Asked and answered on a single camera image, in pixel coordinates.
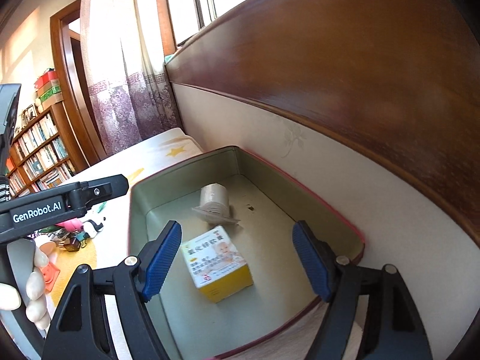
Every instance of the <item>silver bolt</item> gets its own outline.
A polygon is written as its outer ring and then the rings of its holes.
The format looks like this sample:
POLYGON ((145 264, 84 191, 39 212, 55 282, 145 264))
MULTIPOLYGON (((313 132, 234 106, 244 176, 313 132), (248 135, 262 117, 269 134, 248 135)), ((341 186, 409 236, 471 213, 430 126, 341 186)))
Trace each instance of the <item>silver bolt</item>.
POLYGON ((84 274, 86 271, 88 271, 88 265, 82 264, 77 267, 77 272, 80 274, 84 274))
POLYGON ((347 256, 338 256, 337 263, 341 266, 347 266, 350 263, 350 259, 347 256))
POLYGON ((123 262, 125 263, 126 266, 134 266, 138 261, 138 258, 135 256, 128 256, 123 262))
POLYGON ((392 264, 385 265, 385 272, 388 274, 394 275, 398 272, 397 267, 392 264))

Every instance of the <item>wooden headboard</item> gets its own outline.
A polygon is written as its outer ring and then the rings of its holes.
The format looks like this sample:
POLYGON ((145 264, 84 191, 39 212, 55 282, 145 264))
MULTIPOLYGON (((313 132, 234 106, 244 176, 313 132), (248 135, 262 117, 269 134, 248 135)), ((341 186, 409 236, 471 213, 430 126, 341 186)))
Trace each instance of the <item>wooden headboard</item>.
POLYGON ((247 0, 167 71, 378 162, 480 246, 480 46, 451 0, 247 0))

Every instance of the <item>curtain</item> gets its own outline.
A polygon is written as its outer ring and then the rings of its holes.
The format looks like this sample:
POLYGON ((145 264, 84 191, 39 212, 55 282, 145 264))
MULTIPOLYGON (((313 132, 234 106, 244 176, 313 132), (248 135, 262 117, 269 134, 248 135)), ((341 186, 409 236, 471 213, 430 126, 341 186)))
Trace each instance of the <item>curtain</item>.
POLYGON ((82 58, 108 155, 181 127, 164 69, 156 0, 82 0, 82 58))

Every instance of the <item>red box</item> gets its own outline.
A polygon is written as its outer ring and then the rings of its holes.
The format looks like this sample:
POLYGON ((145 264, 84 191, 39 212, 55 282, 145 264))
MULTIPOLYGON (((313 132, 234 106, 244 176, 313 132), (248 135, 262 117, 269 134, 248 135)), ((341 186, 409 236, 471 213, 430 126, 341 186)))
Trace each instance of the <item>red box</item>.
POLYGON ((54 70, 46 72, 42 77, 40 77, 36 82, 35 82, 35 90, 39 90, 42 86, 44 86, 46 83, 48 83, 50 80, 56 80, 57 79, 57 72, 54 70))

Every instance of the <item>white roll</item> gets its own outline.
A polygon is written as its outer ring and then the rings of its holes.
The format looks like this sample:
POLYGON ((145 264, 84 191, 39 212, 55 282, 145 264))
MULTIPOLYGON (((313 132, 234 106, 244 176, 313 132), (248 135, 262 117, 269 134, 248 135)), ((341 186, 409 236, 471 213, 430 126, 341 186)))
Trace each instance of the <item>white roll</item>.
POLYGON ((206 185, 200 191, 200 205, 193 208, 198 216, 210 224, 236 223, 230 218, 229 193, 220 184, 206 185))

